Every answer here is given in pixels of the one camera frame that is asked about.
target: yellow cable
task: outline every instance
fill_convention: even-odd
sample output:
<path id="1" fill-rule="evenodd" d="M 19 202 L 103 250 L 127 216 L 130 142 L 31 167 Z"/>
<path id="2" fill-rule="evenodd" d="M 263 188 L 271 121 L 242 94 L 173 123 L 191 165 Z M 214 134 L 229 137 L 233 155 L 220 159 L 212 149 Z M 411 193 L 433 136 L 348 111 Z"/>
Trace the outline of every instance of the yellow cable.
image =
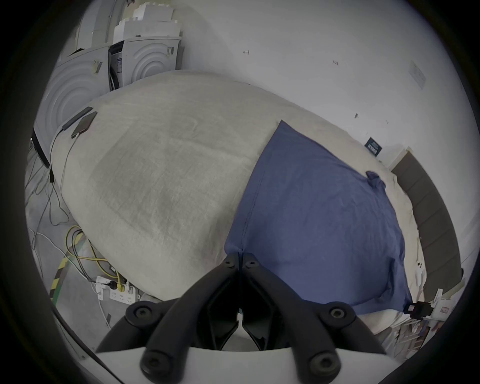
<path id="1" fill-rule="evenodd" d="M 116 276 L 113 276 L 111 274 L 109 274 L 105 269 L 102 268 L 102 266 L 100 265 L 99 261 L 105 261 L 108 263 L 108 260 L 107 259 L 99 259 L 97 258 L 96 254 L 95 254 L 95 251 L 92 247 L 92 243 L 90 243 L 90 241 L 88 241 L 89 245 L 90 245 L 90 249 L 92 250 L 92 253 L 93 253 L 93 256 L 95 257 L 82 257 L 82 256 L 75 256 L 73 253 L 70 252 L 70 250 L 68 249 L 68 235 L 69 233 L 71 232 L 72 229 L 74 228 L 78 228 L 78 229 L 81 229 L 78 225 L 72 225 L 68 231 L 67 231 L 67 234 L 65 235 L 65 248 L 67 249 L 67 252 L 72 255 L 73 257 L 78 257 L 79 259 L 82 259 L 82 260 L 91 260 L 91 261 L 95 261 L 96 264 L 98 265 L 98 268 L 100 268 L 100 270 L 105 274 L 107 275 L 108 277 L 111 277 L 113 279 L 117 279 L 117 287 L 122 287 L 124 290 L 125 290 L 125 287 L 120 283 L 120 275 L 117 271 L 117 275 Z"/>
<path id="2" fill-rule="evenodd" d="M 96 262 L 96 265 L 98 265 L 98 268 L 100 268 L 100 270 L 101 270 L 104 274 L 106 274 L 108 277 L 111 277 L 111 278 L 113 278 L 113 279 L 117 278 L 117 276 L 111 275 L 111 274 L 108 273 L 105 269 L 102 268 L 102 266 L 100 265 L 99 261 L 106 261 L 106 262 L 108 262 L 108 260 L 107 260 L 107 259 L 98 259 L 97 256 L 96 256 L 96 254 L 95 254 L 95 251 L 94 251 L 94 249 L 93 249 L 93 246 L 92 246 L 92 243 L 90 242 L 90 240 L 88 241 L 88 244 L 90 245 L 90 249 L 92 250 L 92 253 L 93 253 L 94 258 L 90 258 L 90 257 L 86 257 L 86 258 L 85 258 L 85 257 L 83 257 L 83 259 L 86 259 L 86 260 L 94 260 L 94 261 Z"/>
<path id="3" fill-rule="evenodd" d="M 70 231 L 71 231 L 72 229 L 74 229 L 74 228 L 79 228 L 79 229 L 81 229 L 78 225 L 72 225 L 72 226 L 68 229 L 67 234 L 65 235 L 65 248 L 67 249 L 67 252 L 68 252 L 71 256 L 76 257 L 76 256 L 75 256 L 73 253 L 71 253 L 70 250 L 68 249 L 68 242 L 67 242 L 67 240 L 68 240 L 68 235 L 69 235 Z"/>

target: phone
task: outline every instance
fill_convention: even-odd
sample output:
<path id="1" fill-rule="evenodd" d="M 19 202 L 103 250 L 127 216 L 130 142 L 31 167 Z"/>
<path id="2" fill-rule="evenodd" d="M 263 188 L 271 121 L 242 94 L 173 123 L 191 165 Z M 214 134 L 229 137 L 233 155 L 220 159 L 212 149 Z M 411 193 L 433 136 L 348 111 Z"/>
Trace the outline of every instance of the phone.
<path id="1" fill-rule="evenodd" d="M 78 112 L 75 116 L 73 116 L 70 120 L 68 120 L 62 127 L 64 131 L 70 128 L 70 126 L 75 123 L 80 117 L 85 116 L 88 112 L 90 112 L 93 108 L 86 107 L 83 108 L 80 112 Z"/>
<path id="2" fill-rule="evenodd" d="M 77 125 L 77 128 L 72 133 L 72 139 L 83 132 L 85 132 L 88 128 L 90 128 L 90 124 L 92 124 L 93 119 L 96 116 L 96 111 L 90 113 L 89 115 L 83 116 L 80 122 Z"/>

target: white wall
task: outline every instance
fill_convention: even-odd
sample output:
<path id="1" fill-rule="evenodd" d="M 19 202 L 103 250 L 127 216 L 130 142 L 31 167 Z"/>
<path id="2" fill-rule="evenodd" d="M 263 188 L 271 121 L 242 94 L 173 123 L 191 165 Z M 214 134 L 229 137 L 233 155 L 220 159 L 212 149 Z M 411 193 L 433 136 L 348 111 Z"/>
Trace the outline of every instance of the white wall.
<path id="1" fill-rule="evenodd" d="M 95 30 L 95 21 L 102 0 L 94 0 L 90 3 L 88 8 L 80 21 L 80 28 L 78 30 L 77 48 L 91 48 L 93 31 Z"/>
<path id="2" fill-rule="evenodd" d="M 91 48 L 113 40 L 113 29 L 121 20 L 124 0 L 94 0 L 86 9 L 78 31 L 78 48 Z"/>
<path id="3" fill-rule="evenodd" d="M 445 201 L 462 260 L 473 252 L 476 257 L 479 132 L 440 39 L 407 4 L 171 3 L 173 18 L 183 22 L 184 69 L 222 73 L 269 90 L 363 144 L 372 136 L 383 147 L 378 158 L 387 166 L 410 146 Z M 408 73 L 412 60 L 426 76 L 423 90 Z"/>

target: bed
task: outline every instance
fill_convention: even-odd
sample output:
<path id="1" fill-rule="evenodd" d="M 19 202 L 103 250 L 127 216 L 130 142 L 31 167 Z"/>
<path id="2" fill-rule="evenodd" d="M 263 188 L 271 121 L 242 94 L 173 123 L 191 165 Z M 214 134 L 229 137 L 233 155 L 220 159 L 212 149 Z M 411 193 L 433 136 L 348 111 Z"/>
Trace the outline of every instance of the bed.
<path id="1" fill-rule="evenodd" d="M 284 120 L 360 174 L 379 175 L 405 240 L 408 288 L 414 301 L 424 299 L 412 203 L 397 176 L 340 128 L 260 88 L 207 73 L 163 73 L 89 105 L 98 112 L 90 129 L 74 144 L 75 124 L 59 132 L 52 169 L 57 180 L 63 174 L 62 197 L 85 234 L 141 290 L 178 297 L 223 260 L 252 170 Z M 400 318 L 394 310 L 362 315 L 374 333 Z"/>

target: power strip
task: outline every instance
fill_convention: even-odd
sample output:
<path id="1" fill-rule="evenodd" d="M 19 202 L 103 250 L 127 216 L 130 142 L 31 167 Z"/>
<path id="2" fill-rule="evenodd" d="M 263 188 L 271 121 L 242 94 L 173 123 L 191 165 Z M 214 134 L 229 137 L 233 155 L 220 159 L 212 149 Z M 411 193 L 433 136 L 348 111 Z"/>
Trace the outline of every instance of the power strip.
<path id="1" fill-rule="evenodd" d="M 118 289 L 111 289 L 109 286 L 105 285 L 108 284 L 111 280 L 106 279 L 102 276 L 97 276 L 96 278 L 96 293 L 100 300 L 108 300 L 112 299 L 115 301 L 119 301 L 125 304 L 133 304 L 135 303 L 137 298 L 137 290 L 135 287 L 131 285 L 125 285 L 125 291 L 120 292 Z"/>

